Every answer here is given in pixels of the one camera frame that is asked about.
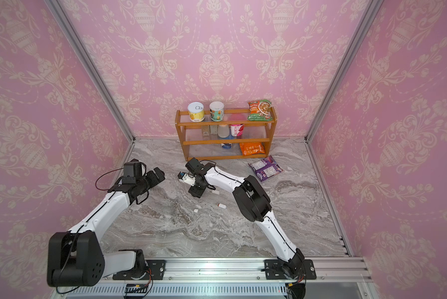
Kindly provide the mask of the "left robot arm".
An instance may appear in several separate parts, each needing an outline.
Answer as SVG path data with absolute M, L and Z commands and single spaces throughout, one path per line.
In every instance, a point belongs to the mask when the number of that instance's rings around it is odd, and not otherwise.
M 51 236 L 48 248 L 47 283 L 59 287 L 92 287 L 102 278 L 124 275 L 141 279 L 149 273 L 141 249 L 104 254 L 100 240 L 118 216 L 138 198 L 165 180 L 159 168 L 148 170 L 133 159 L 123 166 L 123 175 L 83 220 L 65 232 Z

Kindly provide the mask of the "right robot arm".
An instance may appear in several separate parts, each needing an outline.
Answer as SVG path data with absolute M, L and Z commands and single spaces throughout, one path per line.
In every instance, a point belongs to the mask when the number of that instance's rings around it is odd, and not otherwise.
M 272 244 L 284 275 L 296 280 L 306 277 L 304 254 L 279 225 L 271 199 L 254 176 L 236 176 L 212 161 L 203 164 L 196 158 L 188 161 L 186 168 L 187 171 L 180 172 L 177 177 L 190 186 L 189 193 L 193 197 L 201 198 L 205 190 L 217 188 L 232 194 L 243 217 L 256 223 Z

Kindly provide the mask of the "wooden shelf rack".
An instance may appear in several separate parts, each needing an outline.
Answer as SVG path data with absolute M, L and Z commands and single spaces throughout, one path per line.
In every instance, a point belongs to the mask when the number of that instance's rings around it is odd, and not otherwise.
M 248 119 L 250 110 L 247 108 L 226 109 L 224 119 L 213 121 L 210 112 L 205 111 L 201 122 L 193 122 L 190 112 L 176 112 L 175 127 L 184 159 L 199 160 L 264 158 L 269 155 L 277 116 L 274 108 L 270 110 L 269 121 L 251 121 Z M 263 152 L 244 155 L 241 143 L 258 143 Z

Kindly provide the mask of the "orange snack bag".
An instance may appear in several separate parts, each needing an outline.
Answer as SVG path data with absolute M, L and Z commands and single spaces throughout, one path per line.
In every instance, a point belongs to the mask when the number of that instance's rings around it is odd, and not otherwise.
M 240 150 L 243 156 L 266 153 L 264 146 L 261 142 L 240 143 Z

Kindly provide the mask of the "white bottle on shelf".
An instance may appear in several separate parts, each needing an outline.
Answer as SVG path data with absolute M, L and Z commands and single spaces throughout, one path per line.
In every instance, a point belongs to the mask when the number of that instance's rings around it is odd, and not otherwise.
M 228 138 L 230 135 L 230 128 L 228 125 L 219 125 L 217 133 L 219 138 Z

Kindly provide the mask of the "purple snack bag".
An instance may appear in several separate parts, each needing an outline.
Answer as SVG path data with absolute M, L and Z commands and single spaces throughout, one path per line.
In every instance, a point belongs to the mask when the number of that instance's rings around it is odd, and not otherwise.
M 264 182 L 283 172 L 283 169 L 271 155 L 256 162 L 249 163 L 248 166 L 252 169 L 260 182 Z

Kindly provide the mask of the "pink white cup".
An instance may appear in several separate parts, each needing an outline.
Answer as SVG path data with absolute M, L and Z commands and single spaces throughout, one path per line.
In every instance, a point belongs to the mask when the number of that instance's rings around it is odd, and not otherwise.
M 232 124 L 230 125 L 230 134 L 233 137 L 241 137 L 244 131 L 244 124 Z

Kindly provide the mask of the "yellow white can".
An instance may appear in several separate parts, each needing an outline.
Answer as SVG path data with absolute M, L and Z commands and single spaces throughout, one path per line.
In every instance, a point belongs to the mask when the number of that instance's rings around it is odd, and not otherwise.
M 191 122 L 203 122 L 205 119 L 204 105 L 200 102 L 192 102 L 188 105 L 189 118 Z

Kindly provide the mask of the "green white can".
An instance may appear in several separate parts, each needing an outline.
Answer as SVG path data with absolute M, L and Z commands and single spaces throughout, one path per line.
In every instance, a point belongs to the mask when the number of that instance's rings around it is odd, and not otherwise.
M 213 122 L 221 122 L 224 119 L 225 104 L 220 101 L 214 101 L 209 105 L 210 118 Z

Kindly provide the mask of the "green red snack bag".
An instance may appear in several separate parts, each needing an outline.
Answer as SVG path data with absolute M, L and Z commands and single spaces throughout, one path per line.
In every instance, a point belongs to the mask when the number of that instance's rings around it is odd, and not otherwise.
M 248 103 L 250 114 L 248 121 L 269 122 L 273 120 L 271 115 L 272 103 L 267 99 L 254 100 Z

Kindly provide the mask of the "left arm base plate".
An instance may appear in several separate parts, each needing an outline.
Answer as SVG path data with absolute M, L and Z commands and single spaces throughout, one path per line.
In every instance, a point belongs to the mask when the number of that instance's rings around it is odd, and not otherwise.
M 131 270 L 125 270 L 113 275 L 113 280 L 163 280 L 166 271 L 166 260 L 145 260 L 138 262 Z

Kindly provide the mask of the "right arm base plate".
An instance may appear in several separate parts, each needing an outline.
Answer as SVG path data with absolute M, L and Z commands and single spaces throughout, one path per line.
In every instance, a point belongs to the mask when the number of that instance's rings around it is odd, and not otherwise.
M 316 269 L 312 260 L 305 259 L 296 265 L 284 262 L 279 259 L 264 260 L 264 267 L 261 270 L 265 273 L 267 280 L 315 280 L 317 279 Z

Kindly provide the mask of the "aluminium front rail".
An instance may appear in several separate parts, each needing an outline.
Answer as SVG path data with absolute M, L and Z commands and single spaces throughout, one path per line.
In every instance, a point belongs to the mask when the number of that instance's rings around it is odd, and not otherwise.
M 269 257 L 163 258 L 153 280 L 106 277 L 93 287 L 64 288 L 53 299 L 377 299 L 358 257 L 312 257 L 300 279 L 286 280 Z

